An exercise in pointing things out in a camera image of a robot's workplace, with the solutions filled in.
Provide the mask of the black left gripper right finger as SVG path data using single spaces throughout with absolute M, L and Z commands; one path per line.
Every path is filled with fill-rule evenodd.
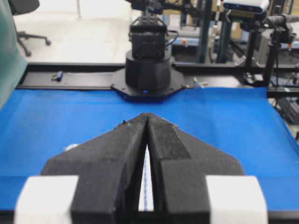
M 268 223 L 260 184 L 235 157 L 152 113 L 147 131 L 158 205 L 170 223 Z

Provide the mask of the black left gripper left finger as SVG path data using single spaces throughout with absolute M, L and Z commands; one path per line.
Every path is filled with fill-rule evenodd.
M 50 159 L 29 177 L 16 224 L 117 224 L 138 210 L 145 113 Z

